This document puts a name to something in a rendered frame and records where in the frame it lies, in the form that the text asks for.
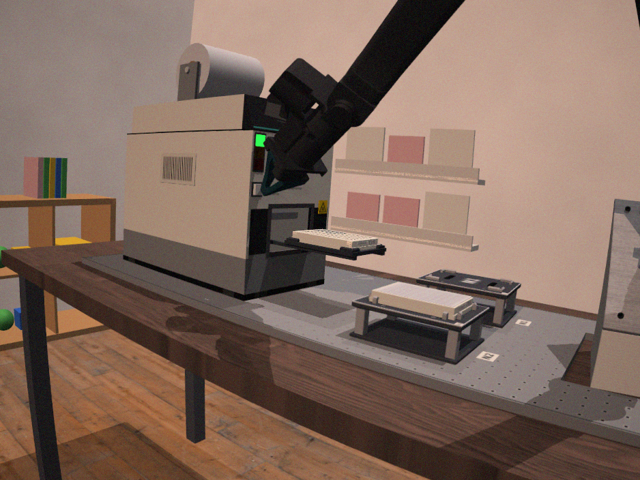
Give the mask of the grey cylinder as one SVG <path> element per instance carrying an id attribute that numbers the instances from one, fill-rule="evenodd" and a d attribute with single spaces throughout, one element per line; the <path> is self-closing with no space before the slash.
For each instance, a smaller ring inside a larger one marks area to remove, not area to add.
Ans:
<path id="1" fill-rule="evenodd" d="M 197 99 L 227 95 L 254 95 L 260 97 L 265 72 L 261 62 L 246 55 L 221 48 L 193 43 L 182 53 L 176 70 L 179 86 L 180 65 L 199 61 Z"/>

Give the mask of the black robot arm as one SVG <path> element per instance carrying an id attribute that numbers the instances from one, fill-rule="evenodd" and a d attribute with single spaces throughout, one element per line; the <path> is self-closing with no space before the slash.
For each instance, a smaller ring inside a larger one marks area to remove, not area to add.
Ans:
<path id="1" fill-rule="evenodd" d="M 305 120 L 325 145 L 362 125 L 464 1 L 398 0 L 339 82 L 297 58 L 270 88 L 265 109 L 285 123 L 274 135 L 282 151 L 305 132 Z"/>

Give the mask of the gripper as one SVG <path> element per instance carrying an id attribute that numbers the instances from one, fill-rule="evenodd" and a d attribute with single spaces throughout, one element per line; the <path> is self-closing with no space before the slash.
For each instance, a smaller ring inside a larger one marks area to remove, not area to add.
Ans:
<path id="1" fill-rule="evenodd" d="M 268 136 L 263 142 L 267 151 L 265 174 L 260 189 L 263 196 L 304 185 L 309 180 L 307 173 L 324 176 L 328 171 L 321 157 L 333 145 L 324 146 L 318 138 L 313 140 L 306 120 L 303 127 L 305 132 L 285 153 L 275 137 Z M 271 186 L 274 178 L 278 182 Z"/>

